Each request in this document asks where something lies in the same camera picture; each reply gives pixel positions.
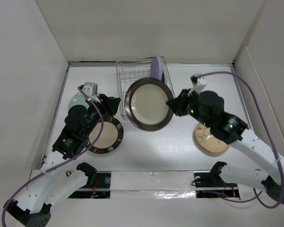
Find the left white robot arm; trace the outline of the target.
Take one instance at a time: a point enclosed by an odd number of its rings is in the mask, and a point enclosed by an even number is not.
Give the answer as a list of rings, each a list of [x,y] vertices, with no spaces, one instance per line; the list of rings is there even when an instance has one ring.
[[[75,159],[86,153],[99,140],[103,129],[90,142],[89,135],[97,124],[117,113],[121,99],[104,94],[95,98],[86,97],[88,108],[76,105],[69,109],[64,119],[65,126],[47,155],[40,174],[21,186],[4,204],[1,216],[6,226],[5,215],[26,227],[44,227],[51,218],[53,208],[66,200],[77,189],[92,187],[96,183],[97,170],[86,162]]]

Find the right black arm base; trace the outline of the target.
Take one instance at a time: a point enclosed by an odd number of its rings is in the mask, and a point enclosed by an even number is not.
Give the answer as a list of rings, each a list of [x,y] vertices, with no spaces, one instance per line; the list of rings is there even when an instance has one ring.
[[[238,185],[225,183],[221,178],[211,179],[210,172],[194,172],[191,185],[195,187],[196,197],[201,198],[240,198]]]

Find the rectangular light green plate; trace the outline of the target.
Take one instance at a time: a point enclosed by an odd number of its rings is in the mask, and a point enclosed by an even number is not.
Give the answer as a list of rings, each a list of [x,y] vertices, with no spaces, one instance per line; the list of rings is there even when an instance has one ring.
[[[164,84],[167,84],[167,82],[168,82],[168,78],[167,78],[167,76],[165,75],[164,72],[162,72],[161,81],[162,81]]]

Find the purple round plate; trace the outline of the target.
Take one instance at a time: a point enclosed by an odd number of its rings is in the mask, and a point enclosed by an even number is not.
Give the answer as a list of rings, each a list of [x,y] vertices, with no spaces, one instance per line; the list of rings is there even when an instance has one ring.
[[[165,82],[164,73],[163,73],[163,63],[158,56],[154,56],[151,61],[150,66],[150,78],[155,78],[161,82]]]

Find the brown rimmed deep plate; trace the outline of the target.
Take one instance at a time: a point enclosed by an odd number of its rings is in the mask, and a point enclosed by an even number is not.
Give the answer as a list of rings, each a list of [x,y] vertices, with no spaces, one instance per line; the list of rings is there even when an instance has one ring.
[[[173,99],[169,87],[155,78],[142,78],[128,88],[124,108],[129,121],[143,131],[158,131],[171,121],[173,112],[166,104]]]

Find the striped rim beige plate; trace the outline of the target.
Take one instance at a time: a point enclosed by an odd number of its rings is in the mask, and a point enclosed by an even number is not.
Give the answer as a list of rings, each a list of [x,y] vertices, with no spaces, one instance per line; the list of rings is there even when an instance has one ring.
[[[99,139],[89,149],[95,154],[107,154],[119,147],[124,137],[122,124],[115,117],[104,117],[104,128]]]

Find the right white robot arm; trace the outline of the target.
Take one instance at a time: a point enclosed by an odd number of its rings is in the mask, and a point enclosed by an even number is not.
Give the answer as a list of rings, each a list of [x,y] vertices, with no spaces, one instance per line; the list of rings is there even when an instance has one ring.
[[[242,152],[261,170],[238,168],[222,161],[211,168],[207,180],[215,186],[234,183],[265,192],[277,204],[284,205],[284,157],[267,145],[239,117],[224,110],[224,99],[213,91],[181,91],[167,106],[176,116],[190,115],[217,139]]]

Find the round light green plate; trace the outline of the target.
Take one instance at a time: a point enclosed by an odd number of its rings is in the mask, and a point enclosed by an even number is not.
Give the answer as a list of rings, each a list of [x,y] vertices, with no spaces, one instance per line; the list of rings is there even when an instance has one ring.
[[[89,104],[86,102],[85,97],[81,93],[77,93],[72,97],[72,99],[69,102],[69,109],[71,109],[73,106],[76,105],[82,105],[87,109],[89,108]]]

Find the beige bird pattern plate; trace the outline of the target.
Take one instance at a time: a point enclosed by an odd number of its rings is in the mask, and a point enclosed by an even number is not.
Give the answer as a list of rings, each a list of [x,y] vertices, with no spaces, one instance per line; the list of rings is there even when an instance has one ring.
[[[213,154],[223,153],[230,147],[230,145],[226,144],[222,140],[215,138],[210,133],[210,128],[205,127],[201,123],[199,123],[195,128],[194,138],[203,149]]]

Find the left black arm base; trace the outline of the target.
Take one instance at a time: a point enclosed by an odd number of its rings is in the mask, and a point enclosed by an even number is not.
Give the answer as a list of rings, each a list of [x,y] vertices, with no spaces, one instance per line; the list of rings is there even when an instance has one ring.
[[[111,172],[97,172],[94,180],[88,179],[87,184],[77,189],[69,199],[109,199]]]

